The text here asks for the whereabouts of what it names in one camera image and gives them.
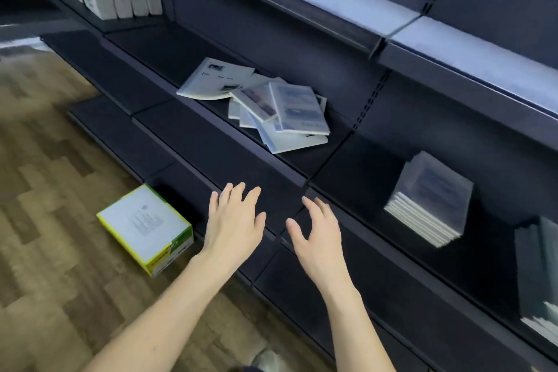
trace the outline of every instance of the store shelf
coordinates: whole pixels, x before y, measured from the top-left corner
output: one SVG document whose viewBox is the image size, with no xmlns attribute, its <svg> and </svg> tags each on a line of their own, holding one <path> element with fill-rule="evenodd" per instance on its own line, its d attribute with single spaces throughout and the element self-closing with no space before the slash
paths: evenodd
<svg viewBox="0 0 558 372">
<path fill-rule="evenodd" d="M 172 99 L 104 49 L 87 31 L 44 35 L 43 41 L 127 115 Z"/>
<path fill-rule="evenodd" d="M 208 221 L 209 198 L 217 187 L 197 171 L 192 171 L 178 162 L 159 171 L 146 182 L 183 215 L 192 224 L 198 237 L 203 239 Z M 253 282 L 279 246 L 275 235 L 264 230 L 262 242 L 239 268 L 244 279 L 249 283 Z"/>
<path fill-rule="evenodd" d="M 259 185 L 257 210 L 267 212 L 267 227 L 279 235 L 285 219 L 301 207 L 302 186 L 285 178 L 234 139 L 178 100 L 137 114 L 134 122 L 157 138 L 181 162 L 200 171 L 219 189 L 228 182 Z"/>
<path fill-rule="evenodd" d="M 436 249 L 383 210 L 404 163 L 353 135 L 310 185 L 529 344 L 558 359 L 557 347 L 520 321 L 513 228 L 473 198 L 464 236 Z"/>
<path fill-rule="evenodd" d="M 116 46 L 139 62 L 143 66 L 143 68 L 140 68 L 140 72 L 157 74 L 160 79 L 164 80 L 164 83 L 158 81 L 158 84 L 162 85 L 169 94 L 174 96 L 176 96 L 176 90 L 186 82 L 188 77 L 206 57 L 256 67 L 256 65 L 250 65 L 243 59 L 234 57 L 226 49 L 216 47 L 177 24 L 111 33 L 105 38 L 112 43 L 109 47 L 114 48 Z M 261 70 L 259 72 L 273 76 L 273 73 L 270 72 Z M 267 148 L 256 130 L 240 128 L 238 121 L 228 119 L 228 99 L 192 101 L 185 100 L 185 98 L 180 96 L 177 96 L 177 98 L 184 103 L 189 103 L 190 106 L 193 103 L 201 104 L 208 111 L 217 115 L 222 121 L 230 124 L 237 132 L 249 137 L 267 152 Z M 345 125 L 343 119 L 335 111 L 331 109 L 326 110 L 326 119 L 331 129 L 329 143 L 281 153 L 276 155 L 276 158 L 305 178 L 313 176 L 350 133 L 350 128 Z"/>
<path fill-rule="evenodd" d="M 558 150 L 558 71 L 422 17 L 378 61 Z"/>
<path fill-rule="evenodd" d="M 167 22 L 164 16 L 145 16 L 130 19 L 115 19 L 103 21 L 92 13 L 78 0 L 48 0 L 61 10 L 73 16 L 75 19 L 86 24 L 88 30 L 102 35 L 111 31 L 142 28 L 149 25 L 163 24 Z"/>
<path fill-rule="evenodd" d="M 76 103 L 69 115 L 140 182 L 175 161 L 105 96 Z"/>
</svg>

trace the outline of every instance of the black shelf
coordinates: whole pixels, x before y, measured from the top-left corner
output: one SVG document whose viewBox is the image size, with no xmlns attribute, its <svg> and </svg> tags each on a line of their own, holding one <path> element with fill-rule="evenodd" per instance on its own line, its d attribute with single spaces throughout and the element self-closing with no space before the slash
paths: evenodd
<svg viewBox="0 0 558 372">
<path fill-rule="evenodd" d="M 218 188 L 197 171 L 192 171 L 178 162 L 159 171 L 146 182 L 184 216 L 192 224 L 198 237 L 203 239 L 208 221 L 209 198 L 211 192 Z M 279 246 L 275 235 L 264 230 L 262 242 L 239 268 L 243 278 L 252 283 Z"/>
<path fill-rule="evenodd" d="M 91 33 L 50 34 L 43 41 L 127 115 L 171 100 L 149 79 L 104 49 Z"/>
<path fill-rule="evenodd" d="M 162 77 L 168 83 L 165 86 L 167 92 L 173 94 L 176 93 L 174 89 L 180 88 L 206 57 L 257 67 L 177 24 L 110 33 L 105 38 Z M 260 72 L 273 76 L 266 71 Z M 256 130 L 240 128 L 237 120 L 228 119 L 228 99 L 198 102 L 267 150 Z M 276 157 L 304 177 L 313 176 L 350 133 L 350 128 L 335 111 L 326 109 L 326 119 L 331 129 L 327 144 L 280 153 Z"/>
<path fill-rule="evenodd" d="M 464 236 L 436 249 L 383 210 L 404 161 L 353 135 L 310 185 L 533 347 L 558 360 L 558 347 L 519 316 L 513 228 L 473 198 Z"/>
<path fill-rule="evenodd" d="M 258 210 L 267 212 L 267 226 L 275 235 L 283 231 L 285 219 L 300 209 L 303 187 L 178 100 L 145 110 L 134 121 L 219 189 L 229 181 L 246 182 L 248 188 L 261 186 Z"/>
<path fill-rule="evenodd" d="M 175 161 L 105 96 L 76 103 L 69 115 L 140 182 Z"/>
<path fill-rule="evenodd" d="M 290 320 L 334 356 L 328 312 L 316 286 L 308 278 L 295 255 L 278 250 L 269 266 L 256 280 L 255 288 Z M 382 327 L 374 324 L 394 367 L 400 372 L 426 372 L 428 367 Z"/>
<path fill-rule="evenodd" d="M 81 22 L 97 35 L 111 31 L 142 28 L 150 25 L 158 25 L 167 22 L 164 16 L 145 16 L 130 19 L 114 19 L 103 21 L 78 0 L 48 0 L 61 10 L 67 12 Z"/>
</svg>

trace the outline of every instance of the hand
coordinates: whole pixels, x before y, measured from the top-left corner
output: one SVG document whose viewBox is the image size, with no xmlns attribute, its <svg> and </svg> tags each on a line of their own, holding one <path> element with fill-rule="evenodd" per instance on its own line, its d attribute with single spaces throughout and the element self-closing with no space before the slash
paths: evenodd
<svg viewBox="0 0 558 372">
<path fill-rule="evenodd" d="M 213 192 L 209 200 L 209 220 L 205 231 L 204 248 L 214 262 L 232 275 L 254 252 L 263 237 L 266 213 L 255 216 L 255 204 L 260 187 L 255 187 L 242 200 L 246 184 L 225 186 L 221 196 Z"/>
<path fill-rule="evenodd" d="M 329 205 L 307 197 L 303 203 L 312 218 L 310 237 L 304 238 L 294 219 L 287 219 L 287 230 L 304 271 L 327 301 L 354 288 L 343 257 L 341 231 Z"/>
</svg>

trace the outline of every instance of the floor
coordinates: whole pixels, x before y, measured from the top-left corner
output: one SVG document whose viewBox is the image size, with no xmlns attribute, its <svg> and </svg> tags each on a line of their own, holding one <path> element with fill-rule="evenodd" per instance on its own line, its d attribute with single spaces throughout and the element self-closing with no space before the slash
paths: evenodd
<svg viewBox="0 0 558 372">
<path fill-rule="evenodd" d="M 97 91 L 54 53 L 0 52 L 0 371 L 78 371 L 172 282 L 199 247 L 149 278 L 95 213 L 137 182 L 65 111 Z M 175 371 L 226 371 L 265 347 L 285 371 L 328 371 L 236 278 Z"/>
</svg>

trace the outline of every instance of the sneaker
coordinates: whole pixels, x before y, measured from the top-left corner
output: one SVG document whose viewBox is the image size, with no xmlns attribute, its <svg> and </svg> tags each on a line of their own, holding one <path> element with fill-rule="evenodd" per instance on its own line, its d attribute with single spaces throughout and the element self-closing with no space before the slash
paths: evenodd
<svg viewBox="0 0 558 372">
<path fill-rule="evenodd" d="M 273 350 L 266 348 L 254 357 L 252 366 L 263 372 L 279 372 L 279 356 Z"/>
</svg>

